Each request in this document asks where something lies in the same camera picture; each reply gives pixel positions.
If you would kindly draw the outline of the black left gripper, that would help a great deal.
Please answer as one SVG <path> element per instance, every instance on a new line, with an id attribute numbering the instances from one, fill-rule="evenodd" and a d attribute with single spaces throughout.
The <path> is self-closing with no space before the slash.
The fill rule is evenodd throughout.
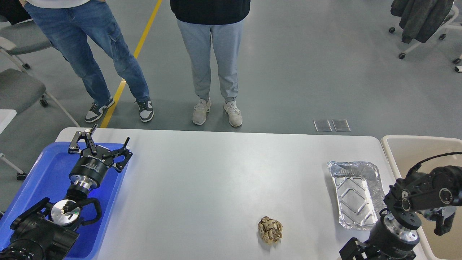
<path id="1" fill-rule="evenodd" d="M 133 153 L 127 147 L 130 137 L 127 137 L 124 145 L 116 150 L 109 150 L 104 146 L 95 145 L 92 133 L 98 124 L 88 131 L 77 131 L 68 147 L 69 154 L 80 153 L 80 158 L 69 173 L 71 184 L 80 185 L 86 189 L 99 188 L 109 168 L 122 172 Z M 80 148 L 78 142 L 84 140 L 86 149 Z M 117 157 L 123 157 L 122 161 L 114 162 Z"/>

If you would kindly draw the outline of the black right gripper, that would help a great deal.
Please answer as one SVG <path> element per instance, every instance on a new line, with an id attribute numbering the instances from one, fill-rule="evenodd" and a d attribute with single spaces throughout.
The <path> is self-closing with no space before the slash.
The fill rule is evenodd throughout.
<path id="1" fill-rule="evenodd" d="M 420 238 L 402 226 L 392 214 L 382 214 L 368 240 L 351 238 L 339 251 L 341 260 L 414 260 Z"/>

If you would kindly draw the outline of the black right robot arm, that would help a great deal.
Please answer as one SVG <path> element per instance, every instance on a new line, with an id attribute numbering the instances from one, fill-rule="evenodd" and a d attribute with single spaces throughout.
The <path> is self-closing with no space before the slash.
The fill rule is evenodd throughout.
<path id="1" fill-rule="evenodd" d="M 436 235 L 451 230 L 456 207 L 461 206 L 461 167 L 441 166 L 422 173 L 421 166 L 418 162 L 411 167 L 385 194 L 376 165 L 328 163 L 340 224 L 370 232 L 365 242 L 348 240 L 339 252 L 342 260 L 413 260 L 422 224 L 419 215 L 436 222 Z"/>

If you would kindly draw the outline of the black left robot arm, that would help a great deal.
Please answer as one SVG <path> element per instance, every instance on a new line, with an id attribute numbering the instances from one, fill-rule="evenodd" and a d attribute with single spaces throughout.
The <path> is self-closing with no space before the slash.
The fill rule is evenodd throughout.
<path id="1" fill-rule="evenodd" d="M 125 166 L 124 144 L 95 143 L 89 130 L 40 154 L 1 215 L 2 260 L 90 260 L 99 250 Z"/>

